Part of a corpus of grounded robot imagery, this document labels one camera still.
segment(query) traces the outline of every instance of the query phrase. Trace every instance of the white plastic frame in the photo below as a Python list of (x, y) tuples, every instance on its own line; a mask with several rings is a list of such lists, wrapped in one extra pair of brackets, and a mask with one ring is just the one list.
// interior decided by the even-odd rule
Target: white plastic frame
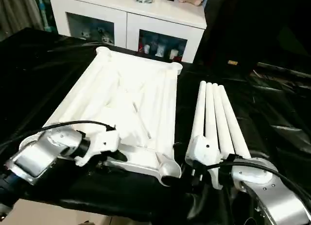
[[(180, 177), (174, 161), (177, 75), (179, 63), (163, 63), (105, 47), (46, 122), (95, 120), (116, 126), (127, 156), (122, 162), (112, 158), (107, 166), (155, 176)], [(102, 127), (90, 124), (74, 128), (91, 136)]]

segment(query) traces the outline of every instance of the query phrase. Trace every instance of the cabinet door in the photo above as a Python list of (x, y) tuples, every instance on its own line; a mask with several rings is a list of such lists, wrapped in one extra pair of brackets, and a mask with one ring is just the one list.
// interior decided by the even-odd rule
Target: cabinet door
[(126, 48), (126, 12), (77, 0), (51, 0), (59, 34)]
[(128, 13), (126, 48), (192, 63), (203, 32), (203, 29)]

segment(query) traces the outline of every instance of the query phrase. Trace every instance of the white rod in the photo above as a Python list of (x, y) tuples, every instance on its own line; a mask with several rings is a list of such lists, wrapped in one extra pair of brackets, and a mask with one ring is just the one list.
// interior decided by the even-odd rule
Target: white rod
[(165, 75), (165, 72), (160, 71), (151, 82), (144, 86), (144, 93), (138, 108), (138, 114), (148, 131), (149, 139), (156, 138), (163, 101)]
[(224, 158), (227, 158), (229, 154), (234, 154), (234, 149), (225, 117), (222, 99), (220, 97), (219, 88), (216, 83), (213, 84), (213, 95), (220, 152)]
[(205, 114), (205, 137), (210, 141), (213, 147), (216, 146), (218, 148), (212, 83), (207, 83), (206, 87)]
[(228, 123), (229, 131), (231, 134), (232, 142), (234, 145), (235, 153), (237, 155), (242, 156), (243, 158), (251, 158), (251, 155), (247, 148), (242, 131), (240, 129), (239, 123), (234, 114), (230, 100), (227, 96), (227, 93), (223, 85), (219, 86), (219, 92), (222, 98), (224, 111), (225, 111), (225, 117), (227, 119), (227, 123)]
[(173, 159), (174, 129), (176, 109), (176, 91), (174, 89), (177, 81), (177, 73), (167, 71), (164, 82), (164, 95), (160, 113), (159, 127), (156, 137), (156, 152), (167, 158)]
[(85, 73), (83, 73), (83, 75), (76, 82), (74, 88), (77, 88), (79, 91), (72, 98), (71, 103), (64, 110), (64, 113), (60, 117), (59, 121), (71, 121), (72, 119), (75, 119), (74, 116), (77, 115), (77, 113), (80, 113), (81, 104), (85, 101), (85, 97), (92, 94), (91, 89), (94, 88), (94, 81), (103, 73), (102, 68), (107, 66), (106, 58), (105, 52), (97, 54), (95, 59), (86, 69)]
[(111, 94), (115, 94), (118, 88), (118, 76), (115, 72), (109, 73), (109, 78), (107, 74), (101, 72), (97, 75), (96, 79), (93, 81), (93, 85), (96, 85), (92, 90), (85, 95), (85, 100), (88, 100), (86, 108), (79, 117), (81, 120), (91, 120), (95, 114), (100, 112), (102, 107), (105, 107)]
[(198, 99), (196, 102), (195, 114), (193, 119), (193, 126), (191, 132), (191, 138), (195, 138), (198, 135), (203, 136), (204, 131), (204, 116), (205, 116), (205, 96), (206, 96), (206, 82), (202, 81), (199, 87)]

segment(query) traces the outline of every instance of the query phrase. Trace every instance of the black plastic sheet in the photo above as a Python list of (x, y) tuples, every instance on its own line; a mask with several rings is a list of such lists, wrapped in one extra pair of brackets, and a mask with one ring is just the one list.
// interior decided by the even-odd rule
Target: black plastic sheet
[[(0, 141), (42, 126), (93, 60), (99, 46), (103, 44), (31, 29), (1, 42)], [(252, 156), (270, 159), (280, 172), (311, 191), (308, 87), (183, 65), (177, 84), (174, 146), (179, 164), (184, 162), (189, 143), (199, 83), (205, 80), (225, 86)], [(1, 164), (17, 147), (18, 142), (0, 150)], [(36, 186), (25, 198), (137, 220), (157, 220), (166, 214), (183, 219), (192, 206), (193, 194), (183, 192), (182, 187), (163, 187), (147, 175), (101, 170), (96, 168), (96, 159), (93, 162), (76, 168), (60, 160), (47, 183)], [(211, 211), (206, 212), (207, 217), (212, 218)]]

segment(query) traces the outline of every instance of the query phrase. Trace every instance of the wire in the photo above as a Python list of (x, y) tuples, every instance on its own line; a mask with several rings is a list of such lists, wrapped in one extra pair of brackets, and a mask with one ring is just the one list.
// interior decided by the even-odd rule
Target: wire
[(294, 183), (293, 181), (291, 181), (289, 178), (282, 175), (281, 173), (271, 168), (268, 168), (268, 167), (265, 167), (259, 164), (255, 164), (255, 163), (248, 163), (248, 162), (222, 162), (222, 163), (217, 163), (217, 164), (206, 166), (205, 169), (208, 171), (210, 169), (214, 169), (214, 168), (218, 168), (222, 166), (246, 166), (246, 167), (261, 169), (261, 170), (264, 170), (264, 171), (267, 171), (267, 172), (270, 172), (276, 175), (281, 180), (283, 180), (283, 183), (285, 183), (300, 198), (300, 200), (305, 205), (307, 210), (311, 211), (310, 194), (308, 194), (302, 187), (300, 187), (299, 185), (297, 185), (296, 183)]
[(110, 125), (102, 123), (102, 122), (99, 122), (99, 121), (68, 121), (68, 122), (61, 122), (61, 123), (45, 126), (45, 127), (39, 128), (39, 129), (27, 131), (27, 132), (25, 132), (25, 133), (23, 133), (23, 134), (21, 134), (21, 135), (19, 135), (17, 137), (11, 138), (11, 139), (1, 143), (0, 144), (0, 148), (2, 148), (3, 146), (6, 146), (6, 145), (8, 145), (8, 144), (10, 144), (12, 142), (15, 142), (15, 141), (17, 141), (19, 139), (29, 137), (31, 135), (34, 135), (34, 134), (42, 132), (42, 131), (46, 131), (48, 129), (54, 129), (54, 128), (57, 128), (57, 127), (67, 126), (67, 125), (72, 125), (72, 124), (86, 124), (86, 123), (98, 124), (98, 125), (105, 126), (107, 128), (107, 131), (116, 129), (115, 127), (111, 127)]

